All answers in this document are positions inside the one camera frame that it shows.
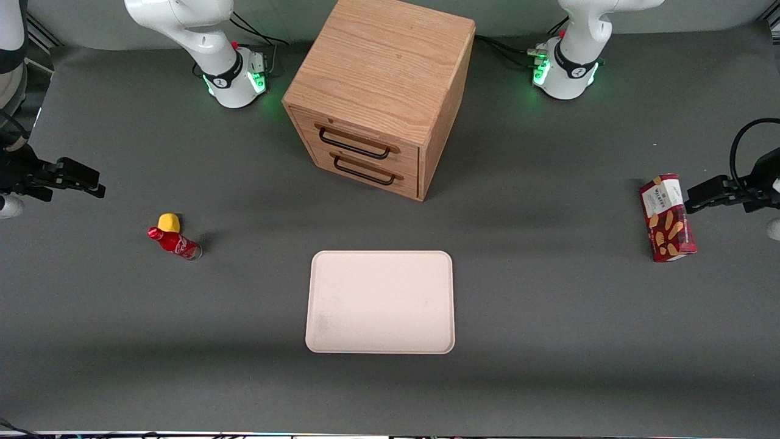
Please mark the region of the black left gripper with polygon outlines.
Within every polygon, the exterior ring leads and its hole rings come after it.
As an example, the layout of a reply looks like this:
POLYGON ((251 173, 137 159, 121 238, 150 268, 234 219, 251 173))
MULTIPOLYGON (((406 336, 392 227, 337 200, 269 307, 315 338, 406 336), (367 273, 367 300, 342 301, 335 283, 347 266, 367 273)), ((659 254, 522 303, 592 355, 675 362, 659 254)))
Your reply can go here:
POLYGON ((743 203, 746 213, 772 208, 772 198, 778 198, 779 148, 763 154, 753 166, 753 187, 757 194, 743 192, 725 175, 710 178, 687 190, 686 213, 694 214, 709 207, 743 203))

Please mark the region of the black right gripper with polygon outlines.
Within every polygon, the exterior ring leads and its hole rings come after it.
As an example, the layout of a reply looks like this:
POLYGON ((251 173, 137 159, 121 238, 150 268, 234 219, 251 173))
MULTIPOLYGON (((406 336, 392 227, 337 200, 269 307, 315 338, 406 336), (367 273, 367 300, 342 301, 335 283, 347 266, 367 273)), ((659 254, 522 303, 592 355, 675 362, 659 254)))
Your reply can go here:
POLYGON ((104 198, 106 188, 99 182, 100 172, 71 158, 62 157, 56 162, 56 186, 46 167, 50 163, 37 157, 30 145, 14 150, 3 146, 1 150, 2 195, 22 195, 50 202, 53 189, 72 189, 95 198, 104 198))

